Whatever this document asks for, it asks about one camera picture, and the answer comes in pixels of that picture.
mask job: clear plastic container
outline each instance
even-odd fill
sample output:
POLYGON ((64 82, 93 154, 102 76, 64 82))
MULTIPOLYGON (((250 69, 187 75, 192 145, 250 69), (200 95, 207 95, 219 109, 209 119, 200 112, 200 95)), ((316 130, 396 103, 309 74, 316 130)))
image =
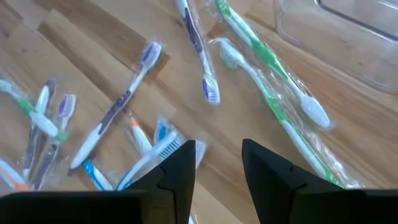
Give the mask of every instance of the clear plastic container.
POLYGON ((279 0, 281 37, 326 63, 398 92, 398 0, 279 0))

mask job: wooden surface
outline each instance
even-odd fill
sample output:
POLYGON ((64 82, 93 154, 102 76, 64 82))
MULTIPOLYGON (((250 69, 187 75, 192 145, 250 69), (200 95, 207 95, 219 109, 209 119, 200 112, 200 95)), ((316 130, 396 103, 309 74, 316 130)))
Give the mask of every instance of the wooden surface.
MULTIPOLYGON (((368 187, 397 187, 396 96, 370 88, 283 41, 275 33, 273 1, 230 2, 325 105, 336 128, 320 136, 350 174, 368 187)), ((198 11, 207 38, 224 29, 211 11, 198 11)), ((33 98, 47 79, 56 77, 53 108, 64 93, 77 94, 72 133, 49 189, 94 190, 82 171, 65 175, 68 157, 126 89, 146 42, 162 42, 160 63, 96 147, 95 163, 116 183, 138 158, 123 123, 127 112, 133 110, 150 135, 161 114, 188 137, 210 145, 196 174, 193 207, 199 223, 258 223, 244 179, 242 139, 251 138, 311 169, 255 85, 242 78, 242 71, 228 70, 213 51, 221 105, 204 102, 198 57, 177 12, 174 0, 0 0, 0 67, 33 98)), ((8 96, 0 95, 0 101, 0 127, 10 127, 2 128, 0 157, 18 167, 30 124, 8 96)))

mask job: black plastic part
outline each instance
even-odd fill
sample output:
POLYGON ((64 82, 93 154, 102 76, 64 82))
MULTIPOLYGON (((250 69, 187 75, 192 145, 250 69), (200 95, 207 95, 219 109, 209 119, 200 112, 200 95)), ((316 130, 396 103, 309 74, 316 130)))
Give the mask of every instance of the black plastic part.
POLYGON ((187 141, 121 192, 24 192, 0 198, 0 223, 31 220, 188 223, 195 183, 195 142, 187 141))
POLYGON ((252 140, 242 148, 261 223, 398 223, 398 190, 345 190, 252 140))

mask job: toothbrush handle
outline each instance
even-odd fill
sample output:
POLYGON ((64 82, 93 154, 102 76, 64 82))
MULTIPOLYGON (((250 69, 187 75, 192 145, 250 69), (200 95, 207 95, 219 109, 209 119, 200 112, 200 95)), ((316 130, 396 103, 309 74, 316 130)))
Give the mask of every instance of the toothbrush handle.
POLYGON ((294 146, 300 151, 301 155, 310 163, 315 172, 325 180, 341 186, 334 174, 324 165, 320 158, 315 154, 313 149, 309 146, 308 142, 304 140, 304 137, 297 131, 295 127, 289 122, 289 120, 281 121, 280 124, 285 129, 293 141, 294 146))
POLYGON ((28 179, 29 172, 35 160, 37 149, 42 145, 42 143, 43 135, 40 132, 40 129, 36 125, 31 127, 22 165, 24 168, 24 177, 26 179, 28 179))
POLYGON ((90 160, 86 159, 82 166, 98 190, 113 190, 111 183, 90 160))
POLYGON ((51 144, 50 149, 45 154, 42 163, 37 169, 36 176, 32 183, 35 190, 40 190, 43 187, 45 176, 48 174, 52 164, 57 158, 59 144, 51 144))
POLYGON ((261 42, 257 34, 250 28, 247 22, 229 6, 225 0, 216 0, 216 5, 220 13, 223 15, 227 23, 250 46, 263 63, 268 65, 284 80, 288 80, 289 73, 281 64, 278 56, 266 44, 261 42))
POLYGON ((77 154, 70 164, 70 169, 76 169, 80 164, 88 157, 90 152, 97 145, 98 141, 102 138, 113 119, 118 113, 125 107, 127 102, 130 100, 132 92, 127 90, 122 96, 120 96, 112 105, 111 109, 105 114, 103 119, 97 124, 97 126, 89 133, 83 144, 80 146, 77 154))
POLYGON ((180 14, 182 16, 182 19, 184 20, 185 27, 188 30, 189 38, 192 44, 195 46, 195 50, 198 52, 204 72, 212 75, 213 72, 211 70, 211 65, 208 60, 206 48, 205 45, 203 44, 201 35, 198 31, 198 27, 195 25, 193 21, 193 15, 191 13, 191 10, 189 9, 188 2, 187 0, 176 0, 176 3, 180 11, 180 14))

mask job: packaged toothbrush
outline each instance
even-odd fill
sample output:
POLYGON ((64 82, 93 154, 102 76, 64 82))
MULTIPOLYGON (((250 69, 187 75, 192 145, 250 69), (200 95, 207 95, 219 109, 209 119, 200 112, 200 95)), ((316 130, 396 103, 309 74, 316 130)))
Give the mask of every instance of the packaged toothbrush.
POLYGON ((210 44, 230 69, 240 68, 244 71, 239 74, 231 72, 231 75, 241 75, 240 85, 245 82, 243 80, 250 80, 251 84, 254 83, 258 87, 264 103, 272 111, 286 135, 320 177, 345 188, 364 187, 347 173, 344 165, 319 138, 316 129, 303 119, 305 115, 298 113, 300 108, 294 105, 289 93, 281 87, 277 75, 271 69, 256 67, 246 59, 247 54, 242 53, 241 49, 245 48, 237 47, 225 36, 212 40, 210 44))
POLYGON ((187 29, 190 41, 200 59, 203 69, 202 88, 205 100, 211 105, 220 104, 220 90, 215 75, 215 69, 210 54, 208 53, 203 28, 196 12, 195 3, 189 0, 175 0, 176 7, 187 29))
POLYGON ((248 56, 261 68, 267 67, 277 77, 278 84, 289 92, 289 97, 294 99, 312 123, 323 130, 331 130, 334 122, 326 113, 322 104, 313 96, 298 76, 294 75, 288 66, 264 42, 255 31, 234 9, 227 0, 209 0, 206 5, 211 12, 216 12, 220 22, 231 29, 229 33, 233 40, 245 46, 252 52, 248 56))

